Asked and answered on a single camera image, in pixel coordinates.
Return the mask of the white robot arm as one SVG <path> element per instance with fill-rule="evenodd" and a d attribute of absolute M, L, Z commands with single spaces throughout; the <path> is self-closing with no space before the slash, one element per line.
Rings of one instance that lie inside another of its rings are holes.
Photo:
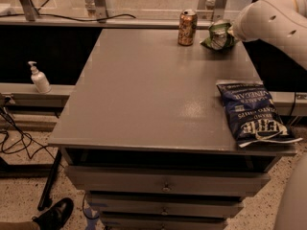
<path fill-rule="evenodd" d="M 261 39 L 307 69 L 307 0 L 258 0 L 239 13 L 232 35 Z M 307 230 L 307 154 L 288 180 L 273 230 Z"/>

